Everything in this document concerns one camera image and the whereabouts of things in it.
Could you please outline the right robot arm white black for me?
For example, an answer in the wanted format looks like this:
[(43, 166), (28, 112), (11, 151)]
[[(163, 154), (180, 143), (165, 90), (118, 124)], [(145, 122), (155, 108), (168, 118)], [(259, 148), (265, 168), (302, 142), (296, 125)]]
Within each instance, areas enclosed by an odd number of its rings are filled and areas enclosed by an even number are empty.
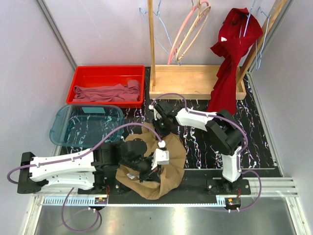
[(165, 137), (174, 126), (189, 126), (205, 131), (209, 143), (220, 153), (223, 163), (222, 178), (207, 183), (210, 194), (239, 194), (242, 180), (239, 158), (245, 148), (246, 135), (227, 110), (201, 112), (182, 106), (173, 106), (165, 101), (149, 105), (154, 113), (153, 126)]

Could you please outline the wooden rack base tray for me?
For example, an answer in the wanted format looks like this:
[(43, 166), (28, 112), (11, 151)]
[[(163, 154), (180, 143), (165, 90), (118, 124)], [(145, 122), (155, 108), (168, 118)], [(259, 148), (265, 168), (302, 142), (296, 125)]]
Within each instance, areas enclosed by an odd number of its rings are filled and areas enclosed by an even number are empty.
[(150, 80), (149, 96), (163, 99), (179, 99), (178, 93), (186, 99), (209, 100), (217, 82), (219, 65), (156, 65), (156, 85)]

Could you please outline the teal transparent plastic tub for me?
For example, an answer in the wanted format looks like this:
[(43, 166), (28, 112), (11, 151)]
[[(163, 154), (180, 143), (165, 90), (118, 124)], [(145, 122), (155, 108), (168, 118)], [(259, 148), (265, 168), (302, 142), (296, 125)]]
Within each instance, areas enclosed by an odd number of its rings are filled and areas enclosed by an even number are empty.
[(122, 110), (114, 105), (65, 105), (55, 116), (49, 138), (61, 147), (92, 148), (124, 123)]

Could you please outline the black marble pattern mat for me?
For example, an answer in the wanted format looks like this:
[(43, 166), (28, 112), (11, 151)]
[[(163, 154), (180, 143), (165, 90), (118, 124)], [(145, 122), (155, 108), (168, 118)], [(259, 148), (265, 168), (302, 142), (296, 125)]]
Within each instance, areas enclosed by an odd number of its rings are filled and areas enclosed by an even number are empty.
[[(141, 108), (122, 109), (125, 122), (148, 122), (151, 123), (153, 115), (148, 112), (148, 105), (152, 100), (148, 98), (148, 87), (150, 80), (150, 67), (145, 67), (145, 98)], [(263, 118), (259, 114), (254, 98), (254, 91), (247, 76), (243, 79), (246, 89), (244, 100), (237, 101), (237, 113), (234, 115), (236, 121), (247, 134), (248, 147), (241, 156), (241, 167), (243, 169), (265, 169), (264, 175), (280, 175), (272, 173), (279, 171), (276, 158), (271, 153), (271, 147), (263, 127)], [(208, 101), (187, 100), (189, 108), (204, 111)], [(187, 155), (185, 168), (187, 169), (214, 169), (222, 167), (220, 153), (209, 145), (206, 132), (192, 127), (176, 127), (173, 129), (182, 141)], [(140, 126), (128, 126), (124, 128), (123, 137), (129, 134), (141, 134)], [(69, 154), (83, 150), (75, 147), (61, 147), (60, 154)]]

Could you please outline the left wooden rack post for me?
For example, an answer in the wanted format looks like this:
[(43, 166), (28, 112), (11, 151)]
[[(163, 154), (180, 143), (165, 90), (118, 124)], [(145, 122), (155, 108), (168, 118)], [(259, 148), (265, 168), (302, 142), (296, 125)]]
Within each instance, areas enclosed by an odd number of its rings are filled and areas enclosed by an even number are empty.
[(149, 22), (149, 37), (150, 37), (150, 51), (151, 51), (151, 81), (152, 81), (152, 87), (154, 89), (156, 85), (156, 72), (155, 72), (153, 1), (147, 0), (147, 5), (148, 5), (148, 22)]

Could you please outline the tan brown garment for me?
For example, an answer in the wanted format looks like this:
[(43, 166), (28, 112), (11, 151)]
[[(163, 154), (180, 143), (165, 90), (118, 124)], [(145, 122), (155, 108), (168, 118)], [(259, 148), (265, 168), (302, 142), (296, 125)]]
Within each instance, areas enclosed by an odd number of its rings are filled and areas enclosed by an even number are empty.
[(180, 138), (176, 134), (170, 133), (163, 140), (169, 151), (170, 161), (169, 164), (161, 166), (160, 183), (148, 181), (141, 183), (139, 173), (125, 166), (119, 167), (116, 171), (117, 181), (148, 200), (157, 200), (177, 188), (184, 176), (186, 150)]

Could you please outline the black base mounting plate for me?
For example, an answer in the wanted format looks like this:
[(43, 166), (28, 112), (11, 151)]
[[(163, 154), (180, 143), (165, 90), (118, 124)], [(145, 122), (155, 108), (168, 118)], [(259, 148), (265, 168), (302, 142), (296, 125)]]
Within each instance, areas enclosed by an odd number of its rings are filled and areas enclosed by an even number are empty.
[(219, 197), (238, 195), (237, 190), (227, 192), (222, 189), (221, 169), (187, 169), (185, 170), (181, 184), (156, 200), (148, 200), (135, 191), (119, 183), (117, 180), (109, 180), (110, 186), (107, 204), (110, 206), (143, 206), (160, 205), (196, 205), (221, 204)]

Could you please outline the red pleated skirt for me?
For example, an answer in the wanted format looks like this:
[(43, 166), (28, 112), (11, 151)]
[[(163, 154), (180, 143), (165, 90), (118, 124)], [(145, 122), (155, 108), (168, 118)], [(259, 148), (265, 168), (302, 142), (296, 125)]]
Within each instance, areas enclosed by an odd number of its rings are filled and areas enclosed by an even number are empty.
[(211, 50), (219, 57), (223, 57), (218, 72), (217, 82), (211, 92), (208, 112), (228, 110), (232, 115), (236, 113), (236, 74), (238, 64), (249, 48), (263, 34), (257, 19), (251, 15), (246, 36), (244, 33), (249, 11), (247, 8), (232, 8), (218, 34), (218, 41)]

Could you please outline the mauve pink garment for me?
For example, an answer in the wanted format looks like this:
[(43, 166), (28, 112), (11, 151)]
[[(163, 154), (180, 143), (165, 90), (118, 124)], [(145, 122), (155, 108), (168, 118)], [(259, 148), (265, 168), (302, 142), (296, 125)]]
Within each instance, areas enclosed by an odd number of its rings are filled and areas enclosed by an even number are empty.
[(126, 85), (101, 87), (74, 87), (74, 102), (122, 102), (138, 101), (140, 84), (137, 80), (129, 80)]

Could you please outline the light blue wire hanger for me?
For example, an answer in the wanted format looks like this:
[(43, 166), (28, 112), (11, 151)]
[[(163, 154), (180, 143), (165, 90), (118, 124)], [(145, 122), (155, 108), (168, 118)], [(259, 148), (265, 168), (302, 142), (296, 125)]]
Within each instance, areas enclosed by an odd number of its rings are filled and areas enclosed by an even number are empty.
[(254, 8), (254, 6), (255, 6), (255, 3), (256, 3), (256, 0), (253, 1), (253, 4), (252, 4), (252, 6), (251, 6), (251, 8), (250, 8), (250, 10), (249, 10), (249, 14), (248, 14), (248, 16), (247, 16), (246, 25), (245, 25), (245, 28), (244, 28), (244, 33), (243, 33), (243, 35), (241, 35), (240, 37), (245, 37), (245, 36), (246, 36), (246, 32), (247, 32), (249, 20), (250, 20), (250, 17), (251, 17), (252, 10), (253, 10), (253, 8)]

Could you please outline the right wooden rack post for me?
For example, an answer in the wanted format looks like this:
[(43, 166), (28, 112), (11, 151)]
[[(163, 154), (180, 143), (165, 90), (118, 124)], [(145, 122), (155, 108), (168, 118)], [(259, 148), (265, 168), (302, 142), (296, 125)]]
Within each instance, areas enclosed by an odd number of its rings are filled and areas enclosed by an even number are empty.
[[(282, 12), (283, 8), (285, 7), (285, 5), (288, 3), (287, 0), (276, 0), (273, 5), (271, 10), (268, 12), (271, 14), (270, 17), (270, 21), (269, 21), (269, 28), (268, 28), (268, 34), (270, 33), (274, 23), (276, 22), (276, 20), (278, 19), (280, 13)], [(266, 27), (266, 24), (264, 23), (262, 26), (262, 31), (264, 32)], [(260, 40), (263, 37), (259, 37), (256, 41), (260, 42)], [(239, 72), (237, 73), (237, 77), (236, 77), (236, 83), (239, 84), (241, 83), (241, 81), (243, 80), (245, 74), (248, 72), (248, 70), (250, 69), (251, 65), (253, 64), (253, 62), (255, 61), (255, 43), (254, 45), (251, 47), (242, 67), (240, 68)]]

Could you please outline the red plastic bin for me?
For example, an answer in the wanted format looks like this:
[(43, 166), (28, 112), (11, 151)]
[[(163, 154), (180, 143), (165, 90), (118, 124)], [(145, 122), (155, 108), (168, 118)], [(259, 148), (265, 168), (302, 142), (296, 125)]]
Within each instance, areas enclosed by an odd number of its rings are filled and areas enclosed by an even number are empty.
[(78, 104), (74, 101), (75, 86), (94, 88), (118, 84), (127, 85), (129, 80), (139, 82), (137, 101), (94, 102), (94, 104), (112, 104), (119, 108), (141, 108), (144, 102), (145, 67), (143, 65), (78, 66), (68, 91), (66, 103)]

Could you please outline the aluminium rail frame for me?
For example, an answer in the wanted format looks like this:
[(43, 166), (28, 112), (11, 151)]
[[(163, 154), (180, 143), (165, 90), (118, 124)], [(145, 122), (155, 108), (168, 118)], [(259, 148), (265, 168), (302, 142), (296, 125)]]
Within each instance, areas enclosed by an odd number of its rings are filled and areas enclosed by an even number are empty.
[(310, 229), (303, 214), (295, 184), (288, 177), (253, 178), (248, 175), (226, 185), (221, 178), (183, 178), (178, 188), (156, 198), (153, 195), (143, 197), (120, 182), (112, 183), (107, 188), (84, 192), (81, 189), (55, 192), (39, 192), (34, 195), (30, 219), (39, 217), (43, 206), (78, 206), (91, 209), (96, 207), (218, 207), (225, 212), (244, 209), (243, 198), (251, 197), (255, 206), (261, 197), (285, 198), (291, 211), (291, 220), (299, 235), (309, 235)]

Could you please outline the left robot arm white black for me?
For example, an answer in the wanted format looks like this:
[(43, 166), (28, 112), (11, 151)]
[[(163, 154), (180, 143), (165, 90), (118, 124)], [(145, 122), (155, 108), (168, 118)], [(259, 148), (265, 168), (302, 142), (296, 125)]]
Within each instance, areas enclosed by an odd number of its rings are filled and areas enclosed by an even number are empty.
[(50, 188), (76, 188), (79, 194), (100, 194), (115, 182), (121, 166), (138, 172), (140, 182), (160, 182), (160, 166), (169, 163), (164, 144), (158, 143), (151, 153), (141, 139), (105, 142), (95, 150), (47, 158), (25, 152), (17, 192), (31, 194)]

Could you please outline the wooden rack post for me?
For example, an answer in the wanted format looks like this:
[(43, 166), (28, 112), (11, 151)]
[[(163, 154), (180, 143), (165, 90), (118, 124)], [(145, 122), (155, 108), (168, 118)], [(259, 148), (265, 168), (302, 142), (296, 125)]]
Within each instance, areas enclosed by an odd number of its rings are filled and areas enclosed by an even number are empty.
[[(271, 14), (270, 17), (270, 21), (269, 21), (269, 28), (268, 28), (268, 34), (270, 33), (274, 23), (276, 22), (276, 20), (278, 19), (280, 13), (282, 12), (283, 8), (285, 7), (285, 5), (288, 3), (287, 0), (276, 0), (273, 5), (271, 10), (268, 12)], [(266, 27), (266, 24), (264, 23), (262, 26), (262, 31), (264, 32)], [(256, 41), (260, 42), (260, 40), (263, 37), (259, 37)], [(253, 62), (255, 61), (255, 43), (254, 45), (251, 47), (242, 67), (240, 68), (239, 72), (237, 73), (237, 77), (236, 77), (236, 83), (239, 84), (241, 83), (241, 81), (243, 80), (245, 74), (248, 72), (248, 70), (250, 69), (251, 65), (253, 64)]]
[(149, 22), (149, 37), (150, 37), (150, 51), (151, 51), (151, 81), (152, 81), (152, 87), (154, 89), (156, 85), (156, 72), (155, 72), (153, 1), (147, 0), (147, 5), (148, 5), (148, 22)]

